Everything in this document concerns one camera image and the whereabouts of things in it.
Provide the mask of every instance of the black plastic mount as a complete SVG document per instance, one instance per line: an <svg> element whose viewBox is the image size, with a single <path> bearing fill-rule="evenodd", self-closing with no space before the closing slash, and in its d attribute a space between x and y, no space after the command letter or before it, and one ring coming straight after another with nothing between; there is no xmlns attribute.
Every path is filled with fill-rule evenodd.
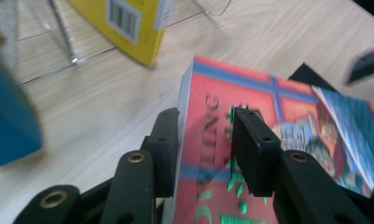
<svg viewBox="0 0 374 224"><path fill-rule="evenodd" d="M124 154L113 178L83 194L74 186L45 189L14 223L156 223L155 198L174 192L178 114L161 112L141 150Z"/></svg>
<svg viewBox="0 0 374 224"><path fill-rule="evenodd" d="M234 114L232 153L248 190L256 197L271 197L281 141L256 112L236 107Z"/></svg>

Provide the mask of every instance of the wooden table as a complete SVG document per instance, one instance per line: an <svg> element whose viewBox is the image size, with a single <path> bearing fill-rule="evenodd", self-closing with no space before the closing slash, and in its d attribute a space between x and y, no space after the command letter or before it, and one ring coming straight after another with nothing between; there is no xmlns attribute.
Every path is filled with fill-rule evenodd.
<svg viewBox="0 0 374 224"><path fill-rule="evenodd" d="M77 53L97 44L73 39L82 35L100 36L92 29L72 35ZM341 92L374 101L374 77L343 85L355 57L374 49L374 18L348 0L234 0L221 16L201 13L172 25L151 68L100 41L104 53L23 86L45 145L0 167L0 223L12 222L42 189L70 184L83 192L111 177L157 114L177 106L181 76L196 54L279 77L307 63Z"/></svg>

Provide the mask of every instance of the book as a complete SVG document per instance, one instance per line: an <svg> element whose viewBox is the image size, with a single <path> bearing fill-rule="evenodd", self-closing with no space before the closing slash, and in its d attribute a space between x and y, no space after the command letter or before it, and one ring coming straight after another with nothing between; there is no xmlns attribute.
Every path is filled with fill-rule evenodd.
<svg viewBox="0 0 374 224"><path fill-rule="evenodd" d="M181 151L169 223L276 223L272 198L248 193L231 157L234 107L259 111L282 149L308 152L340 186L374 189L374 103L195 57L178 109Z"/></svg>
<svg viewBox="0 0 374 224"><path fill-rule="evenodd" d="M157 59L173 0L69 0L119 49L144 65Z"/></svg>
<svg viewBox="0 0 374 224"><path fill-rule="evenodd" d="M12 75L0 57L0 166L43 146L35 108Z"/></svg>

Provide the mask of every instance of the green lettering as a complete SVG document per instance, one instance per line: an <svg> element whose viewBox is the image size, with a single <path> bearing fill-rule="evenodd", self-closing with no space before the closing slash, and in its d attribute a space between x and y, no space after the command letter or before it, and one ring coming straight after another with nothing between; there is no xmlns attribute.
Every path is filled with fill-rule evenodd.
<svg viewBox="0 0 374 224"><path fill-rule="evenodd" d="M195 214L195 221L194 223L197 223L198 221L198 218L200 216L205 216L207 217L207 219L209 220L209 224L212 224L213 220L212 220L212 217L211 217L211 211L210 211L210 208L207 207L207 206L202 206L198 209L198 211L196 211L196 214Z"/></svg>
<svg viewBox="0 0 374 224"><path fill-rule="evenodd" d="M219 222L221 224L266 224L266 221L252 221L231 216L219 216Z"/></svg>

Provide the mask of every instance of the book cover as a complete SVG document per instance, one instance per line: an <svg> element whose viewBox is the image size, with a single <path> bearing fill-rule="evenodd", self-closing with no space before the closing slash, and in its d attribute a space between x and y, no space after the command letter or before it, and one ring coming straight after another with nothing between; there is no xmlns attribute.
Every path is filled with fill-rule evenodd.
<svg viewBox="0 0 374 224"><path fill-rule="evenodd" d="M283 150L312 154L340 186L370 195L374 104L196 57L180 91L176 194L165 205L173 223L277 222L272 198L248 194L231 158L235 106L258 110Z"/></svg>
<svg viewBox="0 0 374 224"><path fill-rule="evenodd" d="M173 0L70 0L119 49L144 65L157 59Z"/></svg>

